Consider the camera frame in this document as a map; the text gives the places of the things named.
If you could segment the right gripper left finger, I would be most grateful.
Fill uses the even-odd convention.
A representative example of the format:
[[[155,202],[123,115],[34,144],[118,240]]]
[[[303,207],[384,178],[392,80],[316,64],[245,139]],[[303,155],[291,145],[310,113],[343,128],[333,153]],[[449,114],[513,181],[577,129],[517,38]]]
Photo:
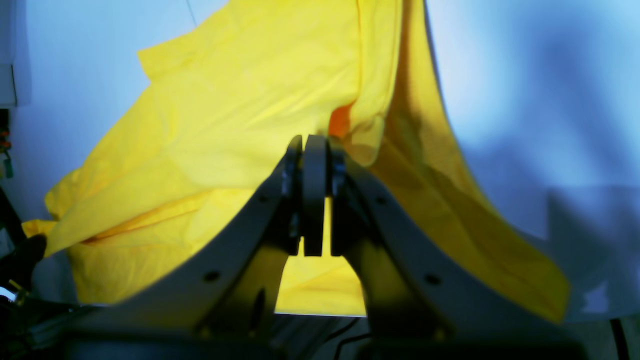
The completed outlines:
[[[258,337],[299,243],[322,253],[329,146],[296,136],[273,173],[199,253],[137,296],[75,327],[76,339]]]

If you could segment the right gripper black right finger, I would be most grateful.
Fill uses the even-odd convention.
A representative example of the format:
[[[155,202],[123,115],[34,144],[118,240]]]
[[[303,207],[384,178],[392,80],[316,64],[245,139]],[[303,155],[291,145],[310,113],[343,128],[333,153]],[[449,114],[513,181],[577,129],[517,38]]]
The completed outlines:
[[[352,266],[379,342],[578,346],[567,330],[484,285],[414,223],[386,186],[327,142],[331,251]]]

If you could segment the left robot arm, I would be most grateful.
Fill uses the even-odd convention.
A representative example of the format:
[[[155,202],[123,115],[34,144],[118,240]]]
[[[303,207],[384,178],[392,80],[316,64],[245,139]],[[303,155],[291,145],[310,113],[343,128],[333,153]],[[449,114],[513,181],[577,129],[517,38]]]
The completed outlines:
[[[27,238],[18,214],[4,192],[0,195],[1,228],[10,249],[0,260],[0,358],[2,360],[62,360],[58,342],[76,319],[97,309],[31,297],[34,271],[44,258],[46,238]]]

